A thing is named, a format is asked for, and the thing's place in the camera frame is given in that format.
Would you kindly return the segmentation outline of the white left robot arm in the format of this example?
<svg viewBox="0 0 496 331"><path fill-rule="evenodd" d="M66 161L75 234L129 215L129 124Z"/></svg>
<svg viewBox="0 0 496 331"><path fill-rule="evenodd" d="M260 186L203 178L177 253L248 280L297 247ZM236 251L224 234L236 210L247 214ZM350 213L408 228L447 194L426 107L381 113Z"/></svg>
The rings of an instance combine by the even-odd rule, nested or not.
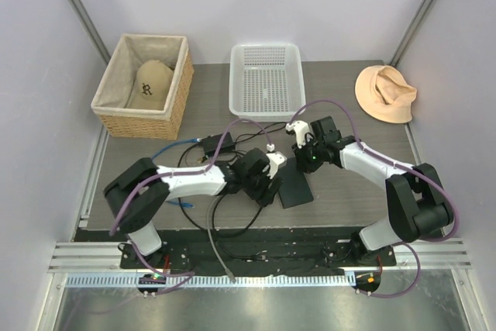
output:
<svg viewBox="0 0 496 331"><path fill-rule="evenodd" d="M104 188L114 215L109 234L126 234L135 244L139 260L149 268L159 267L165 249L152 219L166 201L243 191L264 208L274 201L282 184L277 172L286 161L281 152L265 153L258 148L231 164L215 162L204 167L165 167L149 157L141 158Z"/></svg>

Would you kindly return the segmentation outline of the black network switch box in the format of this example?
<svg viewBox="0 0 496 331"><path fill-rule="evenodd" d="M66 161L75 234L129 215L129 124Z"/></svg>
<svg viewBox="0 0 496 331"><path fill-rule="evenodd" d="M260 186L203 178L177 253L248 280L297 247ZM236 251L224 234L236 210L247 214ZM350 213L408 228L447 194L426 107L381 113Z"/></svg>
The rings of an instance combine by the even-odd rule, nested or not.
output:
<svg viewBox="0 0 496 331"><path fill-rule="evenodd" d="M305 174L297 168L296 159L288 159L286 165L277 172L277 175L282 180L278 195L284 209L314 201Z"/></svg>

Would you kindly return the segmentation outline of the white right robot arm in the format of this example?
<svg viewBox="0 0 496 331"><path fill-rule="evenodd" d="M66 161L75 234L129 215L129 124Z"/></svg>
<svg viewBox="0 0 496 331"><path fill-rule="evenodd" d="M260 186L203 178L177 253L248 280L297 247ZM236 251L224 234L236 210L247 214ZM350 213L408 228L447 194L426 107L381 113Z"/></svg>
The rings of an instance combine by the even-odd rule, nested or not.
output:
<svg viewBox="0 0 496 331"><path fill-rule="evenodd" d="M292 150L301 172L311 174L331 164L385 191L387 215L350 238L350 256L357 264L369 264L385 247L431 239L454 223L453 208L433 166L415 166L377 153L354 136L342 136L330 116L310 123L295 120L286 131L295 137Z"/></svg>

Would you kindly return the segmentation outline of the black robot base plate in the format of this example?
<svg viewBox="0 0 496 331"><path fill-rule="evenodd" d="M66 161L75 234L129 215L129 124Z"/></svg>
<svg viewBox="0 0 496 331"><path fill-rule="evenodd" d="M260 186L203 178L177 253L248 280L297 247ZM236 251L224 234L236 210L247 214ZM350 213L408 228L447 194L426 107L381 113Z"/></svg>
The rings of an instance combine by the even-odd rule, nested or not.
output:
<svg viewBox="0 0 496 331"><path fill-rule="evenodd" d="M184 250L186 258L178 258L174 266L189 266L200 275L213 275L222 269L210 240L214 240L221 258L237 274L253 275L263 266L274 272L302 269L305 264L311 268L396 265L391 247L358 257L350 248L353 233L348 227L248 229L239 235L229 230L211 236L200 229L158 232L170 257L179 257L179 250Z"/></svg>

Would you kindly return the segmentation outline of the white plastic mesh basket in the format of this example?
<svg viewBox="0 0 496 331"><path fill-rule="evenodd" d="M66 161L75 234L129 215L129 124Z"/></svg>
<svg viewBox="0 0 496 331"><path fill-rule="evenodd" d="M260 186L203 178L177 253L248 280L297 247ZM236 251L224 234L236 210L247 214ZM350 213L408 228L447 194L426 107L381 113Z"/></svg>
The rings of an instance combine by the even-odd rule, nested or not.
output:
<svg viewBox="0 0 496 331"><path fill-rule="evenodd" d="M299 48L245 43L231 49L229 111L256 122L287 122L306 103Z"/></svg>

